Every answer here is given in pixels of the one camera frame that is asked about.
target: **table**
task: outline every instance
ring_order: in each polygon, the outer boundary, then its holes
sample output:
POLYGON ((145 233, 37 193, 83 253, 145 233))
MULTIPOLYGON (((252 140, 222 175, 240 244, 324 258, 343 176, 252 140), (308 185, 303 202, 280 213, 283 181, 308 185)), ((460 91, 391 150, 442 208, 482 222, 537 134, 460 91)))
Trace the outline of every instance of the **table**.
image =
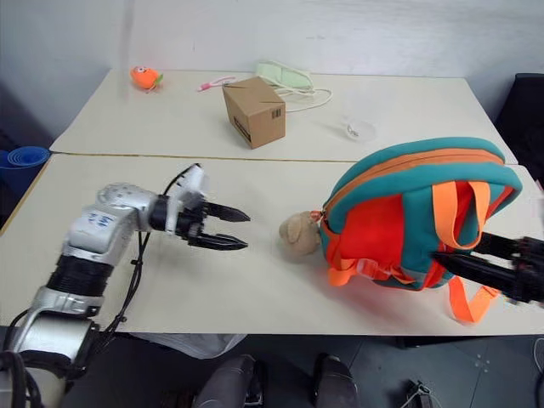
MULTIPOLYGON (((160 191, 191 163, 158 157, 53 155, 0 238, 0 324, 7 325, 28 307, 54 270, 66 231, 82 207, 94 202, 99 189, 126 181, 160 191)), ((207 229, 238 236, 250 246, 213 252, 153 233, 142 284, 123 331, 475 336, 544 330, 544 311, 533 305, 514 307, 500 299, 479 325, 463 326, 451 318, 446 288, 395 291, 366 279, 335 288, 327 284, 320 253, 287 256, 278 240, 278 226, 293 213, 319 208, 347 163, 201 163, 211 179, 210 200, 252 217, 251 223, 241 224, 210 218, 207 229)), ((542 239, 542 226, 535 218, 541 196, 524 167, 513 169, 524 182, 524 192, 489 222, 487 230, 542 239)), ((97 319, 101 325, 121 306, 135 254, 132 242, 109 280, 97 319)))
POLYGON ((518 163, 462 78, 313 75, 316 87, 334 92, 332 101, 288 113, 286 137, 251 150, 228 121, 222 90, 196 92, 200 84, 224 75, 251 76, 164 71, 162 89, 146 93, 128 82, 126 72, 110 71, 51 150, 355 162, 398 143, 474 136, 495 143, 508 164, 518 163), (345 115, 350 111, 375 129, 373 140, 361 143, 347 137, 345 115))

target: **white cloth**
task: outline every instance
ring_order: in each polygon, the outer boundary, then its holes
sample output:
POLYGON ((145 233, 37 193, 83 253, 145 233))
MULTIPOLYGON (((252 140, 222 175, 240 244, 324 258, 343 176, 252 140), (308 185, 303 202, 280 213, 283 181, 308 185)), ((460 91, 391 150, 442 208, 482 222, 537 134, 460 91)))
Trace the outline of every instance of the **white cloth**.
POLYGON ((199 360, 214 359, 232 349, 247 334, 131 333, 153 343, 176 349, 199 360))

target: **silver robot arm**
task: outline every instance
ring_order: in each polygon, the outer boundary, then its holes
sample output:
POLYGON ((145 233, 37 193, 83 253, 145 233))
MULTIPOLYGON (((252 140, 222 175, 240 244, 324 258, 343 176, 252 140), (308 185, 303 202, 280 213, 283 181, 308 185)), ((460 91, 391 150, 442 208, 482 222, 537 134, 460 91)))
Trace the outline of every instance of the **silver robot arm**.
MULTIPOLYGON (((239 210, 206 202, 205 183, 204 172, 193 165, 173 182, 171 196, 132 184, 110 184, 83 209, 66 235, 56 270, 38 289, 8 345, 35 380, 43 406, 58 406, 66 380, 85 372, 99 338, 99 326, 90 318, 99 313, 107 280, 134 231, 166 230, 189 245, 216 250, 247 246, 229 235, 202 232, 208 215, 230 222, 249 220, 239 210)), ((12 400, 11 374, 0 364, 0 406, 9 406, 3 402, 12 400)))

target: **orange zipper trim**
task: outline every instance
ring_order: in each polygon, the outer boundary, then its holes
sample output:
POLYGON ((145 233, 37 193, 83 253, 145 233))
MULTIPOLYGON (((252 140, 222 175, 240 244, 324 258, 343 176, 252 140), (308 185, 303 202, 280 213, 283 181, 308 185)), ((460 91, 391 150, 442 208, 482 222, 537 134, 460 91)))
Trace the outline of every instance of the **orange zipper trim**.
POLYGON ((421 166, 424 164, 446 164, 446 163, 483 163, 493 162, 504 164, 504 161, 497 155, 482 149, 438 149, 413 153, 395 157, 379 163, 366 170, 364 173, 355 177, 349 183, 344 185, 337 193, 323 206, 325 218, 328 211, 342 200, 351 190, 360 184, 366 183, 377 177, 382 177, 391 173, 398 173, 409 168, 421 166))

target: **orange toy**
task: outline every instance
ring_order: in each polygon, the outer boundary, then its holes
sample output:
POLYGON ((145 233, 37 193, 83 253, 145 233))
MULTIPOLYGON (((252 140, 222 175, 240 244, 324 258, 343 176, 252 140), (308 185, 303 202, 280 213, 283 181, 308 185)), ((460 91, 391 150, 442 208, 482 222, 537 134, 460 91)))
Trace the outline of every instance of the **orange toy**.
POLYGON ((135 66, 130 71, 130 77, 133 79, 136 85, 142 89, 147 89, 148 91, 156 88, 156 86, 162 81, 162 74, 159 74, 157 71, 144 66, 135 66))

